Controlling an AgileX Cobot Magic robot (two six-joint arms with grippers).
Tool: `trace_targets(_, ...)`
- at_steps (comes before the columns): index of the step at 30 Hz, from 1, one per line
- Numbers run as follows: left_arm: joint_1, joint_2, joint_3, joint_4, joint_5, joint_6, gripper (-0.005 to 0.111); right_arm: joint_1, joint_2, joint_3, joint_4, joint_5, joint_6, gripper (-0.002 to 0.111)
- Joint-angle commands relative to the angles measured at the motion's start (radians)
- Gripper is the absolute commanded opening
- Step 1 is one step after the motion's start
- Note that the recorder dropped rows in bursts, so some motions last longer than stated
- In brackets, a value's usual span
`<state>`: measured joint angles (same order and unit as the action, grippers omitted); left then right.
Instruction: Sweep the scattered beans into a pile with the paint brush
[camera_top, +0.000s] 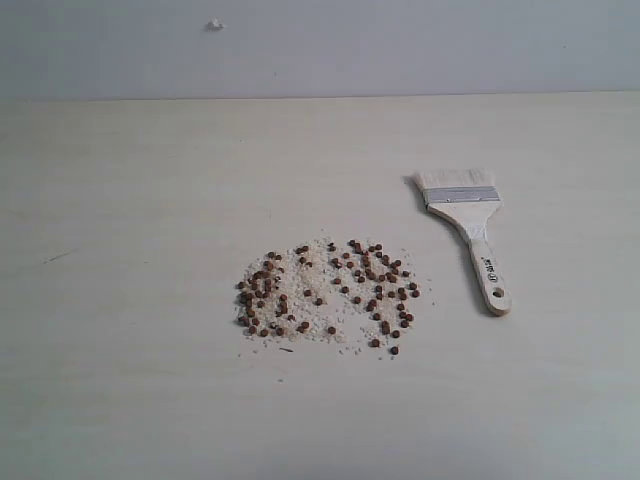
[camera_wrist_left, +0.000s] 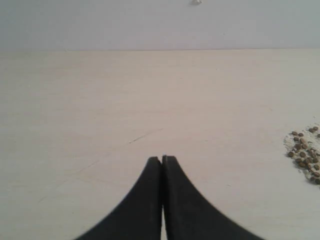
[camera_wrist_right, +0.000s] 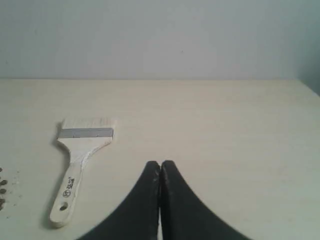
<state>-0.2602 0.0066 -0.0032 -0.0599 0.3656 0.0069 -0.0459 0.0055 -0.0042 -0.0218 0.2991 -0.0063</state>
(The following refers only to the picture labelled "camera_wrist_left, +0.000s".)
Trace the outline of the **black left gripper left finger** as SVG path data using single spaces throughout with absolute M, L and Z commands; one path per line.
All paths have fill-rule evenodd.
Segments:
M 162 207 L 162 164 L 153 156 L 122 201 L 77 239 L 159 240 Z

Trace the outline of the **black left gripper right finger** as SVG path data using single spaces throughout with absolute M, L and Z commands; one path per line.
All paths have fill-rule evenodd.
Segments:
M 175 156 L 162 157 L 163 210 L 168 240 L 260 240 L 217 210 L 197 190 Z

